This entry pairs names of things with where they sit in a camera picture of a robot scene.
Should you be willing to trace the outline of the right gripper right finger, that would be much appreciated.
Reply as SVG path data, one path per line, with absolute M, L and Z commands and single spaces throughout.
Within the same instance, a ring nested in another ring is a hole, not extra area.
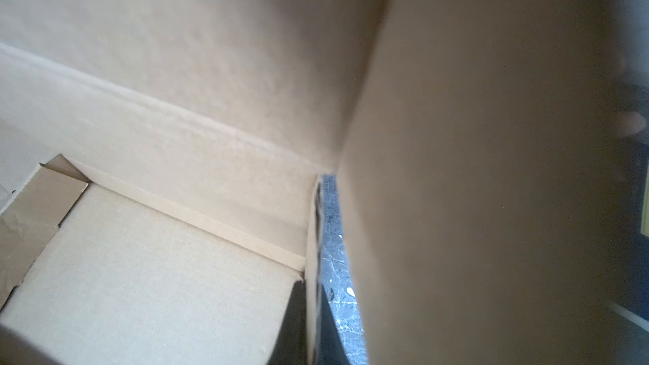
M 350 365 L 336 327 L 336 320 L 327 300 L 326 291 L 323 286 L 320 286 L 320 289 L 322 295 L 320 313 L 321 329 L 317 363 L 319 365 Z

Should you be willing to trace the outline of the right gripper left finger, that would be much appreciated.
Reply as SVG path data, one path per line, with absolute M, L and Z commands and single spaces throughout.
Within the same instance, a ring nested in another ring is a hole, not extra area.
M 304 281 L 293 284 L 275 346 L 267 365 L 307 363 L 306 292 Z

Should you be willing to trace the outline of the brown cardboard box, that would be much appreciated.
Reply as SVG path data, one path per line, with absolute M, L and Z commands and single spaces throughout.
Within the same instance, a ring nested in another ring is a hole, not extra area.
M 1 123 L 91 180 L 1 314 L 262 364 L 336 176 L 373 364 L 609 364 L 608 0 L 1 0 Z

